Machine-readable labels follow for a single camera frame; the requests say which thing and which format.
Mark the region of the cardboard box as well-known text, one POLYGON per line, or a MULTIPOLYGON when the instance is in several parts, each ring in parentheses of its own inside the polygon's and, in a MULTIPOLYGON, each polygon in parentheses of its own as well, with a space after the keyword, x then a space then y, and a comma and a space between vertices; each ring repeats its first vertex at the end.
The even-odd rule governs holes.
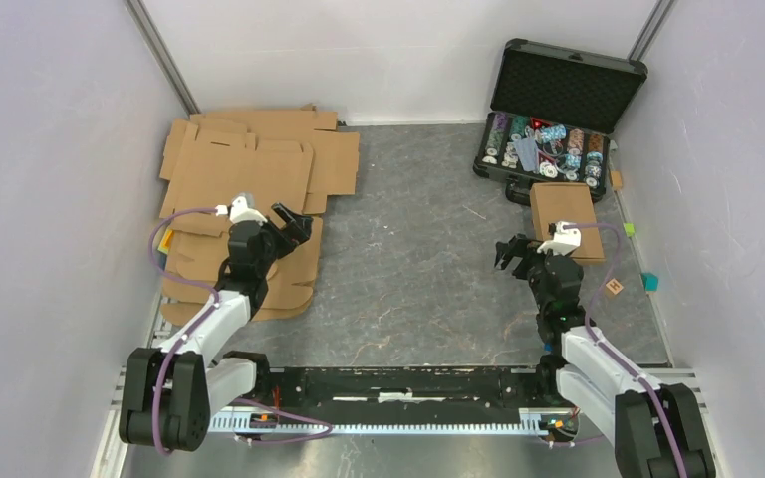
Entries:
MULTIPOLYGON (((535 238, 552 237, 549 225, 557 221, 592 224, 597 217, 590 188, 584 183, 536 183, 530 189, 535 238)), ((571 257, 580 265, 598 265, 605 262, 602 239, 597 228, 580 230, 581 245, 571 257)))
POLYGON ((228 205, 240 193, 249 193, 254 207, 269 218, 276 202, 300 213, 313 161, 308 143, 265 139, 228 120, 177 119, 163 151, 159 177, 168 186, 159 217, 228 205))

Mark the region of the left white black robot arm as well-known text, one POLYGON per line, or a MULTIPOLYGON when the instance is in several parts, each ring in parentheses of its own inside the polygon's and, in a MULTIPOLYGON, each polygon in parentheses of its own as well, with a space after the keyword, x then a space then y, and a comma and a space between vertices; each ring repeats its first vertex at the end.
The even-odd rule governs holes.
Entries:
POLYGON ((246 196, 210 214, 230 222, 228 253, 187 326, 155 347, 137 348, 127 358, 118 434, 122 442, 152 446, 162 455, 194 451, 213 416, 236 400, 265 403, 273 392, 265 355, 222 349, 261 309, 267 275, 280 259, 308 242, 313 219, 281 203, 272 206, 275 224, 251 207, 246 196))

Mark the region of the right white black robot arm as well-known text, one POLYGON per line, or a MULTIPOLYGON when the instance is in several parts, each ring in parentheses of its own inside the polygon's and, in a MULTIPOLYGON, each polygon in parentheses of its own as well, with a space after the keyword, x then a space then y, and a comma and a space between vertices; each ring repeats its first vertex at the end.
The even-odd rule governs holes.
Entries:
POLYGON ((699 402, 684 383, 665 383, 621 353, 580 303, 584 271, 571 256, 577 228, 538 241, 518 234, 495 245, 494 264, 527 283, 545 355, 535 390, 549 406, 566 401, 612 445, 623 477, 714 477, 717 467, 699 402))

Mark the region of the folded cardboard box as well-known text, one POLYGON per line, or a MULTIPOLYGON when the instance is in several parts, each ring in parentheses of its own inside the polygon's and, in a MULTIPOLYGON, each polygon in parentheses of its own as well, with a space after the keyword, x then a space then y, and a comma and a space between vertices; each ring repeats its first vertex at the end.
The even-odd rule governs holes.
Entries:
MULTIPOLYGON (((597 217, 590 188, 584 183, 536 183, 530 189, 535 238, 552 237, 549 225, 557 221, 592 224, 597 217)), ((602 239, 597 228, 580 230, 581 245, 571 257, 580 265, 598 265, 605 262, 602 239)))

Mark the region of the stack of flat cardboard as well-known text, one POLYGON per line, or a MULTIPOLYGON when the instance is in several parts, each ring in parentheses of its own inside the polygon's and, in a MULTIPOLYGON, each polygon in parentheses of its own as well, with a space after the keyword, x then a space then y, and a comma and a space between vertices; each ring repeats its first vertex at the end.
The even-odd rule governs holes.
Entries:
POLYGON ((314 285, 327 200, 356 192, 360 136, 340 131, 334 112, 312 106, 294 110, 226 110, 176 119, 166 139, 159 176, 168 187, 159 216, 174 219, 162 243, 167 249, 162 292, 173 301, 165 319, 184 325, 209 297, 228 255, 230 222, 202 213, 227 205, 240 193, 277 225, 281 203, 313 219, 311 238, 267 273, 269 288, 258 321, 289 319, 306 311, 314 285))

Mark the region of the wooden letter block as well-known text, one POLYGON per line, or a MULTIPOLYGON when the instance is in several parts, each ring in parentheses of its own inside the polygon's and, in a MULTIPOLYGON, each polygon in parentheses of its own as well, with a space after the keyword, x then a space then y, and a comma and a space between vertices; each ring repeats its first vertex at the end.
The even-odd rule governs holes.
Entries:
POLYGON ((624 286, 617 280, 617 279, 611 279, 609 280, 604 288, 604 291, 610 296, 615 297, 618 294, 620 294, 624 290, 624 286))

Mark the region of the orange yellow block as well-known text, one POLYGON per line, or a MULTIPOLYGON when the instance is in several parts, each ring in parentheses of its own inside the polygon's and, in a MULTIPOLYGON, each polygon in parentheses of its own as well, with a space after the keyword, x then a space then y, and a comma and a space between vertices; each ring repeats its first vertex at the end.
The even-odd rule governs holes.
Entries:
POLYGON ((165 229, 162 235, 156 241, 155 249, 161 254, 168 254, 170 244, 172 242, 174 231, 171 229, 165 229))

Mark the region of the teal cube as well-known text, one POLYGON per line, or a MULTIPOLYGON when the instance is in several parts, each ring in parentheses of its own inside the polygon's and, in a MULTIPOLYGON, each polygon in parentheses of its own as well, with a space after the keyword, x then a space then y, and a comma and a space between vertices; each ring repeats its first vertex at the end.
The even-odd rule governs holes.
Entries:
POLYGON ((641 281, 642 281, 644 290, 647 293, 654 293, 658 290, 658 285, 659 285, 658 275, 651 272, 643 272, 640 276, 641 276, 641 281))

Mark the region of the small brown wooden block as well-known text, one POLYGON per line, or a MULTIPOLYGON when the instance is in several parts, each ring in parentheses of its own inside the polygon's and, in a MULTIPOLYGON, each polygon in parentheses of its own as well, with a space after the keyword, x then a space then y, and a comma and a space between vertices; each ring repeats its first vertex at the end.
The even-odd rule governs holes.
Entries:
POLYGON ((610 172, 610 181, 614 191, 619 191, 624 186, 623 176, 617 170, 612 170, 610 172))

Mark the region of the black poker chip case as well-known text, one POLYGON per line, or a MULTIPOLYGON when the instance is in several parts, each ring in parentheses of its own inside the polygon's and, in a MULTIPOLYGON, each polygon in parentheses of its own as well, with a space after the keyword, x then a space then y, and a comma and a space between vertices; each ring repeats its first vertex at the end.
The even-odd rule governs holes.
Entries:
POLYGON ((647 66, 525 39, 503 49, 473 172, 530 202, 537 183, 580 183, 593 202, 608 190, 610 135, 648 76, 647 66))

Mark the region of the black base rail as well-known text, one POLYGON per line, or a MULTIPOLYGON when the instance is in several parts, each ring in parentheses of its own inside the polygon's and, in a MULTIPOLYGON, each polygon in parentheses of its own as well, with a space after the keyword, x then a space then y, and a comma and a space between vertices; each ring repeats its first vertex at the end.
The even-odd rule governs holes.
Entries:
POLYGON ((520 410, 561 413, 532 366, 283 367, 258 379, 251 399, 333 425, 513 424, 520 410))

